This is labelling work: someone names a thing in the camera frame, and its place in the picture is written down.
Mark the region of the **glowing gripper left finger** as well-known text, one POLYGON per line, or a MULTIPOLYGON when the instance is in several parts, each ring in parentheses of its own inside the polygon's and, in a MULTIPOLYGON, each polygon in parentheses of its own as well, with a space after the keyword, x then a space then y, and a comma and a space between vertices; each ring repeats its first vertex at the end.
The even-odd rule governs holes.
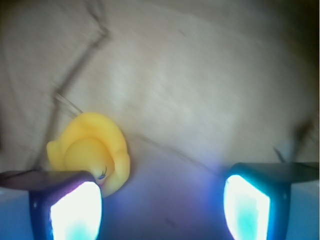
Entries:
POLYGON ((2 240, 95 240, 102 211, 102 193, 89 172, 0 174, 2 240))

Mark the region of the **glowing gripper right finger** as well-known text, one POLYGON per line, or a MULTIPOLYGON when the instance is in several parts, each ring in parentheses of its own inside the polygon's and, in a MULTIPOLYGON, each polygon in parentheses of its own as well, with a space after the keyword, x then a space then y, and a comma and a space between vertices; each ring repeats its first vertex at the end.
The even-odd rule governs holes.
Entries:
POLYGON ((317 162, 236 163, 223 189, 223 210, 235 240, 318 240, 317 162))

